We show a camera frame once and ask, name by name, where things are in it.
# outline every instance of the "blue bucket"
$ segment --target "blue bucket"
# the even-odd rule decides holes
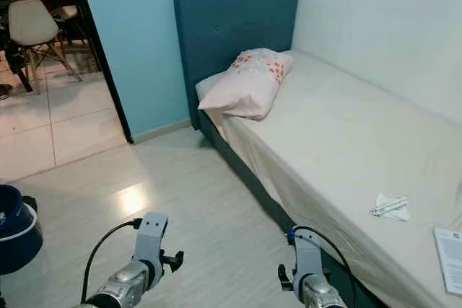
[[[43,244],[37,220],[18,189],[0,185],[0,275],[16,272],[37,255]]]

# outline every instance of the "white chair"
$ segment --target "white chair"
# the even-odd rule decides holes
[[[58,25],[40,0],[17,1],[9,6],[9,35],[14,42],[22,46],[25,58],[29,58],[37,94],[40,94],[37,68],[42,61],[35,62],[34,47],[38,45],[47,45],[49,50],[45,54],[53,52],[56,60],[60,61],[77,80],[82,80],[66,58],[55,49],[52,41],[58,32]]]
[[[75,18],[78,16],[77,7],[75,5],[63,6],[63,13],[66,16],[66,19]]]

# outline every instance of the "wire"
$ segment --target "wire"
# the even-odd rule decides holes
[[[344,266],[345,266],[346,271],[348,273],[350,283],[352,285],[353,307],[357,308],[358,307],[358,296],[357,296],[356,285],[354,284],[354,276],[353,276],[351,268],[348,265],[347,260],[345,259],[344,255],[341,253],[340,249],[325,234],[323,234],[322,232],[319,232],[318,230],[316,230],[316,229],[314,229],[312,227],[309,227],[309,226],[296,226],[296,227],[294,227],[294,229],[292,229],[292,231],[290,232],[291,239],[293,239],[295,237],[295,232],[297,230],[301,230],[301,229],[314,232],[319,237],[324,239],[327,243],[329,243],[330,246],[337,252],[337,254],[339,254],[339,257],[341,258],[341,261],[344,263]]]
[[[31,206],[29,206],[28,204],[24,203],[24,205],[26,206],[26,208],[28,209],[30,215],[32,216],[32,223],[30,223],[29,227],[22,230],[21,232],[17,233],[17,234],[13,234],[12,236],[8,236],[8,237],[4,237],[4,238],[0,238],[0,243],[1,242],[6,242],[6,241],[11,241],[12,239],[15,239],[15,238],[18,238],[18,237],[21,237],[22,235],[24,234],[27,234],[30,230],[32,230],[35,225],[37,224],[37,212],[35,211],[34,208],[32,208]]]
[[[1,296],[1,291],[0,291],[0,308],[6,308],[6,302],[4,298]]]
[[[81,303],[81,304],[84,304],[85,301],[87,300],[88,277],[89,277],[89,274],[90,274],[90,268],[92,267],[93,258],[95,257],[95,254],[96,254],[97,250],[100,248],[101,244],[102,244],[110,235],[112,235],[114,232],[116,232],[116,231],[119,230],[119,229],[122,229],[122,228],[125,227],[125,226],[132,226],[134,229],[139,229],[139,227],[140,227],[142,221],[143,221],[143,218],[137,218],[137,219],[134,219],[134,220],[132,220],[132,221],[127,221],[127,222],[125,222],[125,223],[122,223],[122,224],[116,226],[115,228],[113,228],[112,230],[110,230],[107,234],[105,234],[105,235],[103,236],[103,238],[100,239],[100,241],[95,245],[95,248],[93,248],[93,251],[92,251],[92,253],[90,254],[90,257],[88,258],[87,267],[85,268],[84,283],[83,283],[83,287],[82,287],[82,296],[81,296],[81,298],[80,298],[80,303]]]

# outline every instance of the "bed frame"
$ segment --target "bed frame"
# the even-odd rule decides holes
[[[244,50],[289,50],[298,0],[174,0],[174,3],[191,124],[215,146],[264,211],[284,233],[289,233],[294,221],[223,140],[207,114],[197,110],[196,84],[226,70]],[[324,251],[322,256],[323,264],[331,269],[331,282],[346,302],[351,302],[351,289],[343,266]],[[358,282],[357,287],[360,306],[385,307],[361,283]]]

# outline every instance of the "white floor tile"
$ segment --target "white floor tile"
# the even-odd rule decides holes
[[[113,107],[103,73],[81,76],[83,82],[76,82],[68,74],[47,76],[52,123]]]
[[[0,138],[0,182],[17,180],[53,166],[50,126]]]
[[[72,49],[67,50],[66,60],[79,73],[91,73],[97,71],[97,64],[90,51],[73,53]],[[47,74],[65,71],[64,65],[52,58],[45,61],[45,70]]]
[[[83,115],[51,126],[57,165],[88,157],[126,142],[114,109]]]
[[[40,81],[40,88],[40,95],[24,91],[0,100],[0,138],[50,123],[45,80]]]

